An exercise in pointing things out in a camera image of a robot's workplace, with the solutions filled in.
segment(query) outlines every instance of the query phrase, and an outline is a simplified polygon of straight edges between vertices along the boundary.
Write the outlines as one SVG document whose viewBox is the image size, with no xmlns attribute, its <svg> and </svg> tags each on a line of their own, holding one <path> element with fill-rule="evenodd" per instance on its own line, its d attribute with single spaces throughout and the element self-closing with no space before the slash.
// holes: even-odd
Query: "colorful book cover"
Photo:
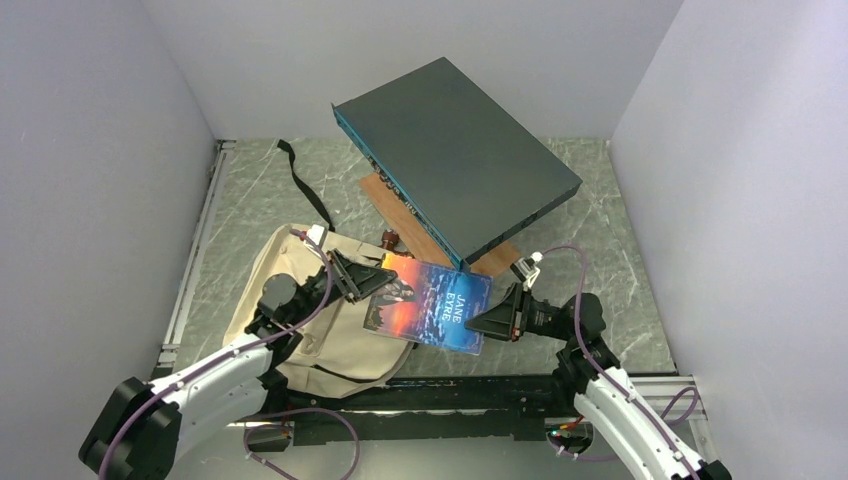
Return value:
<svg viewBox="0 0 848 480">
<path fill-rule="evenodd" d="M 398 278 L 371 295 L 365 328 L 376 333 L 478 355 L 483 335 L 465 321 L 483 312 L 492 278 L 391 253 L 383 268 Z"/>
</svg>

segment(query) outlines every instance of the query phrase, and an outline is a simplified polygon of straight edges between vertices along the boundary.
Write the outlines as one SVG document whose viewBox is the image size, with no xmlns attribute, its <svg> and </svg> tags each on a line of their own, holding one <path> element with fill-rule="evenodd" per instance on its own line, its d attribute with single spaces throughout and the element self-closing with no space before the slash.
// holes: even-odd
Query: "bag strap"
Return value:
<svg viewBox="0 0 848 480">
<path fill-rule="evenodd" d="M 283 139 L 280 139 L 280 141 L 277 142 L 277 148 L 289 154 L 289 165 L 291 165 L 292 167 L 292 180 L 294 180 L 294 184 L 297 185 L 297 188 L 299 188 L 300 191 L 303 192 L 303 195 L 306 197 L 307 200 L 309 200 L 309 203 L 311 203 L 315 210 L 318 211 L 318 215 L 321 215 L 321 218 L 323 218 L 324 221 L 327 222 L 327 225 L 329 225 L 328 230 L 330 230 L 331 232 L 335 232 L 336 227 L 335 225 L 333 225 L 333 221 L 330 220 L 330 212 L 327 211 L 327 207 L 324 206 L 324 202 L 321 201 L 321 199 L 318 197 L 318 194 L 316 194 L 314 190 L 309 188 L 309 185 L 307 185 L 303 180 L 300 179 L 300 177 L 297 176 L 296 173 L 294 173 L 294 160 L 296 158 L 294 154 L 294 148 L 292 148 L 289 142 Z"/>
</svg>

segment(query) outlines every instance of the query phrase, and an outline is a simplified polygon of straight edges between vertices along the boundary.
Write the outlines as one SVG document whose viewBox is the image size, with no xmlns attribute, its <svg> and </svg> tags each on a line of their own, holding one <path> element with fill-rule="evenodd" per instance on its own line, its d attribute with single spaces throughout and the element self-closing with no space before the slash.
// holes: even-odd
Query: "gray marble surface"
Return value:
<svg viewBox="0 0 848 480">
<path fill-rule="evenodd" d="M 583 179 L 577 195 L 519 232 L 513 244 L 525 255 L 573 242 L 589 256 L 587 291 L 605 309 L 610 348 L 631 372 L 670 372 L 674 364 L 659 321 L 630 222 L 621 200 L 604 140 L 543 139 Z M 286 223 L 321 223 L 321 217 L 294 185 L 286 154 L 275 141 L 242 140 L 226 178 L 213 221 L 200 280 L 189 311 L 177 368 L 221 347 L 254 257 L 268 237 Z M 297 139 L 298 175 L 321 196 L 338 233 L 374 244 L 387 225 L 358 180 L 371 173 L 347 139 Z M 541 264 L 534 296 L 562 304 L 572 295 L 579 260 L 555 252 Z M 493 301 L 513 281 L 496 279 Z M 398 376 L 503 375 L 549 373 L 563 342 L 527 335 L 518 343 L 488 340 L 479 356 L 421 346 Z"/>
</svg>

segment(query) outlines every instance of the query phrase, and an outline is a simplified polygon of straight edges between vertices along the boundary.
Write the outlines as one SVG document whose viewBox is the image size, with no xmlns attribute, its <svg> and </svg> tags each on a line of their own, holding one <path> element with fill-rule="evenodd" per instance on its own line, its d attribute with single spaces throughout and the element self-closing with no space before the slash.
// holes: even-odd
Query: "wooden board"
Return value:
<svg viewBox="0 0 848 480">
<path fill-rule="evenodd" d="M 400 235 L 401 241 L 416 259 L 448 267 L 453 266 L 445 252 L 439 248 L 418 220 L 409 213 L 403 202 L 386 188 L 379 175 L 372 173 L 361 179 L 359 185 L 362 186 L 380 215 Z M 520 257 L 518 250 L 506 241 L 474 262 L 471 265 L 471 271 L 496 277 L 505 272 Z"/>
</svg>

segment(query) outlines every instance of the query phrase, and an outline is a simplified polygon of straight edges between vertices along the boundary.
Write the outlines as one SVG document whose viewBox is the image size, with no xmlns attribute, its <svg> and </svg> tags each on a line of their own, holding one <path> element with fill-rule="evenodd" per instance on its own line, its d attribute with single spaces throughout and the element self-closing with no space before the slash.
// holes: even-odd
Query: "gray wall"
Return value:
<svg viewBox="0 0 848 480">
<path fill-rule="evenodd" d="M 93 478 L 77 449 L 150 373 L 213 137 L 136 0 L 0 6 L 0 477 Z"/>
<path fill-rule="evenodd" d="M 683 4 L 612 138 L 735 478 L 844 477 L 848 6 Z"/>
<path fill-rule="evenodd" d="M 342 136 L 447 56 L 537 135 L 609 138 L 681 0 L 144 0 L 218 138 Z"/>
</svg>

